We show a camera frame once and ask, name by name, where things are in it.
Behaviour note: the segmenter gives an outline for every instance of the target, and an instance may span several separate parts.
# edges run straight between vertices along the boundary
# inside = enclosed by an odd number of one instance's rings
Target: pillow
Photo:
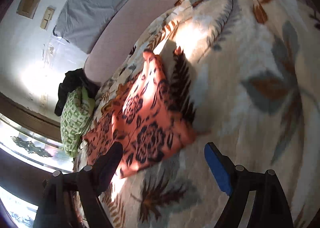
[[[88,97],[84,87],[68,94],[61,115],[61,140],[64,151],[71,157],[77,155],[79,140],[90,123],[95,100]]]

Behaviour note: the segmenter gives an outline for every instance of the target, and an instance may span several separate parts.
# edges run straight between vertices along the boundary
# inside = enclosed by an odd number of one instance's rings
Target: window
[[[25,129],[2,114],[0,133],[0,148],[12,156],[51,173],[72,172],[73,159],[63,151],[62,143]]]
[[[32,205],[0,187],[0,198],[19,228],[32,228],[38,206]]]

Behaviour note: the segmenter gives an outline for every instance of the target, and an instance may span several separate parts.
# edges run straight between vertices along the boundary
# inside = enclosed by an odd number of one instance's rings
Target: beige blanket
[[[146,47],[162,55],[170,79],[172,51],[181,46],[191,79],[183,103],[193,104],[200,135],[151,168],[113,178],[100,200],[114,227],[214,227],[228,196],[204,159],[210,141],[250,171],[274,169],[295,227],[307,227],[320,207],[317,17],[296,0],[185,0],[145,30],[98,93],[95,119],[118,85],[142,69]],[[77,170],[86,165],[82,148]],[[253,199],[250,194],[239,227],[247,224]]]

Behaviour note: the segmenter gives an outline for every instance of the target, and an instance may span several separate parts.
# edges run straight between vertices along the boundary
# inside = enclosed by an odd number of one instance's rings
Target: black cloth
[[[89,98],[94,98],[99,90],[99,86],[90,82],[82,69],[68,71],[63,82],[59,84],[58,102],[54,113],[61,116],[64,105],[66,104],[68,93],[74,91],[78,87],[85,87],[88,91]]]

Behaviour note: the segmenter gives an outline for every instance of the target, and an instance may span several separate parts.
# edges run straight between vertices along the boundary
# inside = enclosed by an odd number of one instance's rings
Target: blue gripper pad
[[[206,144],[204,146],[204,158],[206,159],[207,164],[209,165],[220,190],[230,196],[232,194],[230,175],[226,172],[217,155],[211,149],[209,144]]]

